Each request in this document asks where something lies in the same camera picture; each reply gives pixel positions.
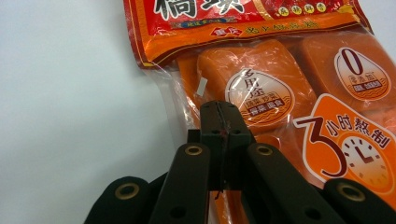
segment clear plastic wrap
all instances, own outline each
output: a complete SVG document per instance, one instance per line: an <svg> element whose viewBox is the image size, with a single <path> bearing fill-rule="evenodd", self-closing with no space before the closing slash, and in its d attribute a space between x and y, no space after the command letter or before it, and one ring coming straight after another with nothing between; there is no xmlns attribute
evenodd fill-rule
<svg viewBox="0 0 396 224"><path fill-rule="evenodd" d="M200 105L228 101L256 141L279 148L311 184L322 188L331 178L353 179L396 209L396 68L363 14L353 14L357 1L342 2L326 3L338 6L328 16L246 22L246 30L216 28L214 22L190 34L196 39L183 39L189 44L170 48L167 57L141 60L141 66L157 68L145 72L162 90L175 143L183 144L187 130L199 128ZM283 5L270 5L278 9L269 10L276 17ZM292 3L285 8L298 9ZM258 24L272 32L238 37L254 33ZM203 30L223 36L200 42ZM240 192L211 195L213 223L247 222Z"/></svg>

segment white sticker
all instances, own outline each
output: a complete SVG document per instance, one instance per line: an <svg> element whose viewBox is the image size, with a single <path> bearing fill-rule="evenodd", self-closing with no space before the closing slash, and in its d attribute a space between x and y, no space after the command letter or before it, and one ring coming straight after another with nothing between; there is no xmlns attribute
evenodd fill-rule
<svg viewBox="0 0 396 224"><path fill-rule="evenodd" d="M344 88L358 100L379 100L390 91L391 83L385 70L354 49L340 48L334 67Z"/></svg>
<svg viewBox="0 0 396 224"><path fill-rule="evenodd" d="M206 83L207 83L207 79L204 77L201 77L201 80L199 81L198 90L197 90L198 95L204 96Z"/></svg>
<svg viewBox="0 0 396 224"><path fill-rule="evenodd" d="M233 75L225 89L225 100L237 105L248 122L271 125L294 108L294 94L283 81L250 68Z"/></svg>

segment screw hole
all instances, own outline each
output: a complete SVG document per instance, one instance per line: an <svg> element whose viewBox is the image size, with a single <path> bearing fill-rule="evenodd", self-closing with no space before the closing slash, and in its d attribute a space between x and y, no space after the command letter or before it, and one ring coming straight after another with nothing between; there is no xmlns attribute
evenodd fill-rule
<svg viewBox="0 0 396 224"><path fill-rule="evenodd" d="M312 207L308 207L305 209L305 215L314 219L314 220L320 220L321 219L321 214L320 212Z"/></svg>
<svg viewBox="0 0 396 224"><path fill-rule="evenodd" d="M120 185L115 192L115 195L120 200L129 200L137 195L139 186L136 183L126 183Z"/></svg>
<svg viewBox="0 0 396 224"><path fill-rule="evenodd" d="M269 156L271 154L273 154L273 150L269 147L257 147L257 151L259 152L259 154L263 155L263 156Z"/></svg>
<svg viewBox="0 0 396 224"><path fill-rule="evenodd" d="M188 155L197 156L202 153L202 148L201 147L187 147L184 151Z"/></svg>
<svg viewBox="0 0 396 224"><path fill-rule="evenodd" d="M187 213L186 208L184 208L182 206L177 206L177 207L172 208L172 210L169 214L173 218L183 218L184 216L186 216L186 213Z"/></svg>
<svg viewBox="0 0 396 224"><path fill-rule="evenodd" d="M366 199L361 190L346 183L339 183L337 190L341 195L354 202L363 202Z"/></svg>

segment number 0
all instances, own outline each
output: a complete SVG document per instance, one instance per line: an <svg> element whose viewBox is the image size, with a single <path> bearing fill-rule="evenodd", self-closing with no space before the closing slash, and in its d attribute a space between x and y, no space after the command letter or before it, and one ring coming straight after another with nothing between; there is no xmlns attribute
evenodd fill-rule
<svg viewBox="0 0 396 224"><path fill-rule="evenodd" d="M355 71L355 68L352 66L352 63L351 63L351 60L349 60L347 51L352 55L353 61L355 61L355 64L358 66L358 71ZM343 56L347 67L353 74L360 76L363 73L363 66L361 65L361 60L359 59L359 56L355 51L353 51L352 49L342 49L341 55Z"/></svg>

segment metal rivet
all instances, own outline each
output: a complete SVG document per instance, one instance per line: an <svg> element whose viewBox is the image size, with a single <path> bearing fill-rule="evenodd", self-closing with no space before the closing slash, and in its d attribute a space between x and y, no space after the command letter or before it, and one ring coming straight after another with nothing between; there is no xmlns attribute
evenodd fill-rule
<svg viewBox="0 0 396 224"><path fill-rule="evenodd" d="M364 193L350 184L339 183L337 185L337 190L341 195L351 201L363 202L364 200L366 200L366 196L364 195Z"/></svg>
<svg viewBox="0 0 396 224"><path fill-rule="evenodd" d="M199 154L202 153L202 148L201 147L187 147L185 150L186 154L191 155L191 156L198 156Z"/></svg>
<svg viewBox="0 0 396 224"><path fill-rule="evenodd" d="M270 156L271 154L273 154L273 150L269 147L263 147L263 146L258 146L256 147L256 150L259 154L263 155L263 156Z"/></svg>
<svg viewBox="0 0 396 224"><path fill-rule="evenodd" d="M127 188L131 188L132 191L128 190L128 192L124 192ZM120 185L117 189L116 189L116 197L120 200L128 200L128 199L132 199L134 196L137 195L137 193L139 192L139 186L136 185L136 183L126 183L123 185Z"/></svg>

